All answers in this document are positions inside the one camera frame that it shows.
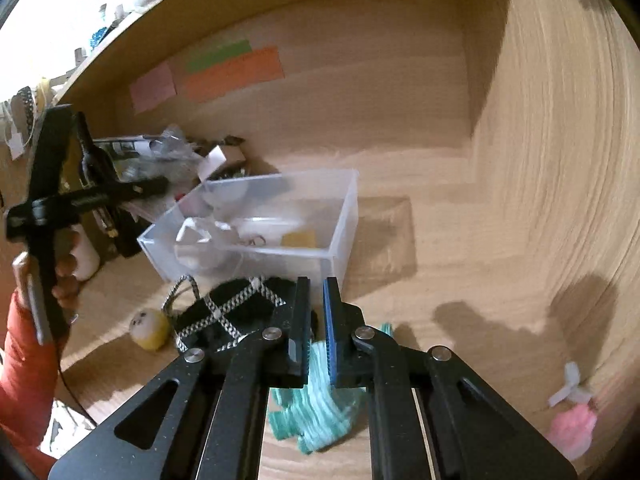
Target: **human hand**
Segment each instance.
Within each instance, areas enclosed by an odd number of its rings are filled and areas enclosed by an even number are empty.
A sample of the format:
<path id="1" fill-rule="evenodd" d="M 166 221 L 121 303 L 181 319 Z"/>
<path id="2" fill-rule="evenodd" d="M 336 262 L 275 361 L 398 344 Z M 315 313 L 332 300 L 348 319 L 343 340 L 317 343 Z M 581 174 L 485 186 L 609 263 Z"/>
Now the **human hand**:
<path id="1" fill-rule="evenodd" d="M 80 242 L 80 235 L 72 231 L 72 248 L 75 248 Z M 51 291 L 53 296 L 58 300 L 60 307 L 70 312 L 78 308 L 78 293 L 80 287 L 78 280 L 73 275 L 74 270 L 78 266 L 76 257 L 72 254 L 66 254 L 60 258 L 56 264 L 56 274 L 58 276 L 58 284 Z M 21 253 L 13 262 L 15 283 L 18 290 L 18 305 L 21 308 L 29 309 L 28 294 L 28 276 L 30 272 L 29 254 Z"/>

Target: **plastic container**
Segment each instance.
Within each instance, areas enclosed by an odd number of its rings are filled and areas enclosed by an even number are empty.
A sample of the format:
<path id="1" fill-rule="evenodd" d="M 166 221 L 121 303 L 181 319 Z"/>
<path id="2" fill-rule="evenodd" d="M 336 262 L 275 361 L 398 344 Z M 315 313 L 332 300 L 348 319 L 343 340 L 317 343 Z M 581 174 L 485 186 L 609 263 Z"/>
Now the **plastic container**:
<path id="1" fill-rule="evenodd" d="M 342 284 L 358 225 L 358 172 L 318 170 L 204 182 L 138 237 L 146 256 L 165 280 L 183 274 L 222 282 L 249 276 L 308 276 L 315 301 L 322 280 Z M 178 261 L 175 240 L 185 218 L 215 218 L 233 224 L 242 243 L 223 244 L 213 268 L 189 268 Z M 283 247 L 291 232 L 313 231 L 316 248 Z M 259 239 L 262 246 L 246 245 Z"/>

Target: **green paper strip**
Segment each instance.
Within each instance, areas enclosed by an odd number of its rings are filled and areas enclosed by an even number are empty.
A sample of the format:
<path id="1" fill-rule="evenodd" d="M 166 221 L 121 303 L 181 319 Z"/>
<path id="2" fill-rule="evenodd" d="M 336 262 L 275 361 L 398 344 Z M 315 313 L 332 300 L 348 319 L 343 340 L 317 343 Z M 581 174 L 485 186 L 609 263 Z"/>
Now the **green paper strip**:
<path id="1" fill-rule="evenodd" d="M 242 54 L 248 54 L 251 52 L 251 45 L 249 44 L 249 40 L 238 41 L 237 43 L 230 43 L 228 45 L 223 45 L 212 52 L 206 52 L 205 54 L 201 54 L 200 56 L 191 59 L 187 63 L 187 72 L 193 74 L 195 72 L 200 72 L 206 68 L 209 68 L 212 65 L 216 65 L 218 63 L 222 63 L 227 59 L 231 59 L 232 57 L 242 56 Z"/>

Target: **triangular cutout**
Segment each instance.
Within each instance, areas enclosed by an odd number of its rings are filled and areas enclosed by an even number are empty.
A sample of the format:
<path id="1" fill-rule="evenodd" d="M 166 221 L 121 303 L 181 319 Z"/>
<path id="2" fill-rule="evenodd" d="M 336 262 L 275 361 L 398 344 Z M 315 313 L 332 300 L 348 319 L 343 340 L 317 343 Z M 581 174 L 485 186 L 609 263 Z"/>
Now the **triangular cutout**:
<path id="1" fill-rule="evenodd" d="M 115 427 L 115 436 L 140 449 L 150 449 L 177 389 L 176 381 L 165 382 Z"/>

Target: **silver screw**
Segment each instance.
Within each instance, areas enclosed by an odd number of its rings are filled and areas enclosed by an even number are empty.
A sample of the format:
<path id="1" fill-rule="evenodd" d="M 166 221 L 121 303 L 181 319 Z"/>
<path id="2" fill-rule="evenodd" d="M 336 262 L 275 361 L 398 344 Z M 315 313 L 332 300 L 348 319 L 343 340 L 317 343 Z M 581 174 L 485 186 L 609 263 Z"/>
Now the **silver screw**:
<path id="1" fill-rule="evenodd" d="M 435 346 L 431 349 L 431 355 L 436 361 L 448 361 L 451 359 L 451 350 L 446 346 Z"/>
<path id="2" fill-rule="evenodd" d="M 276 341 L 276 339 L 280 339 L 281 337 L 282 330 L 277 326 L 270 326 L 262 331 L 262 339 L 266 339 L 267 341 Z"/>
<path id="3" fill-rule="evenodd" d="M 183 357 L 188 363 L 199 363 L 204 359 L 204 350 L 202 348 L 189 348 Z"/>
<path id="4" fill-rule="evenodd" d="M 373 336 L 376 335 L 376 331 L 372 329 L 370 326 L 359 326 L 356 329 L 355 335 L 358 339 L 373 339 Z"/>

